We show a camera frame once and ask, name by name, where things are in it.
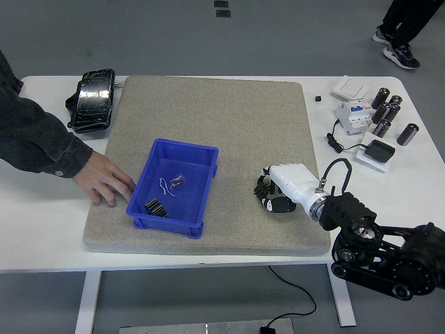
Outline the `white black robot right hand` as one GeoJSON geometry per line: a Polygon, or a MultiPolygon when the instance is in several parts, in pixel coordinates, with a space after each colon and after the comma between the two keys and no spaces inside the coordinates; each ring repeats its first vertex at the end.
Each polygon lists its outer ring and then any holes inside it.
{"type": "Polygon", "coordinates": [[[323,185],[303,164],[263,168],[254,194],[269,212],[293,212],[301,205],[315,221],[320,219],[327,198],[323,185]]]}

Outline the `person's hand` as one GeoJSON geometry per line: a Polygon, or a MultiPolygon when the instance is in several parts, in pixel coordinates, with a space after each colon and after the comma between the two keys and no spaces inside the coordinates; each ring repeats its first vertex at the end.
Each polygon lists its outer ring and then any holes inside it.
{"type": "Polygon", "coordinates": [[[136,185],[134,181],[108,157],[92,151],[85,166],[72,178],[92,203],[98,205],[102,200],[114,207],[119,193],[127,202],[131,200],[136,185]]]}

